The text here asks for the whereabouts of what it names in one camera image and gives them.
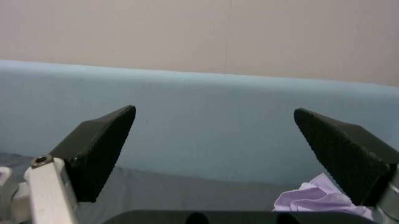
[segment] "lavender fabric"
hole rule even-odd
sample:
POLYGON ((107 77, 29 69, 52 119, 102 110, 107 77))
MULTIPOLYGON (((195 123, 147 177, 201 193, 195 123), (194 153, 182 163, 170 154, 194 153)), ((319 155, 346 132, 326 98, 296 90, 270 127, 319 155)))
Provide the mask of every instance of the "lavender fabric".
POLYGON ((325 174, 302 183, 297 190, 283 192, 274 203, 274 211, 341 211, 373 220, 370 209, 355 206, 325 174))

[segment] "black rubber gripper pad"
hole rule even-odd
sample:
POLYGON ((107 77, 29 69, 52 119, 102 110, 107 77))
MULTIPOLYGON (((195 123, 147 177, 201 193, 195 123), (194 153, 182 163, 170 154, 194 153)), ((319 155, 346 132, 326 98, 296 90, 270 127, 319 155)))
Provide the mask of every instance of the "black rubber gripper pad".
POLYGON ((374 206, 397 169, 399 153, 361 126, 306 109, 295 110, 294 118, 319 162, 352 202, 374 206))
POLYGON ((95 202, 118 160, 135 119, 128 105, 101 118, 82 122, 50 153, 65 161, 80 202, 95 202))

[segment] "dark gray surface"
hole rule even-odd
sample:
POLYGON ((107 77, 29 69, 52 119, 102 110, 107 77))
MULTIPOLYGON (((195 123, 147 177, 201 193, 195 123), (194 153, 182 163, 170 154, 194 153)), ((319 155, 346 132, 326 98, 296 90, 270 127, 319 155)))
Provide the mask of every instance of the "dark gray surface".
MULTIPOLYGON (((0 153, 0 166, 19 180, 30 157, 0 153)), ((294 186, 242 183, 165 175, 115 167, 95 203, 80 203, 80 223, 100 224, 130 210, 264 211, 282 191, 294 186)))

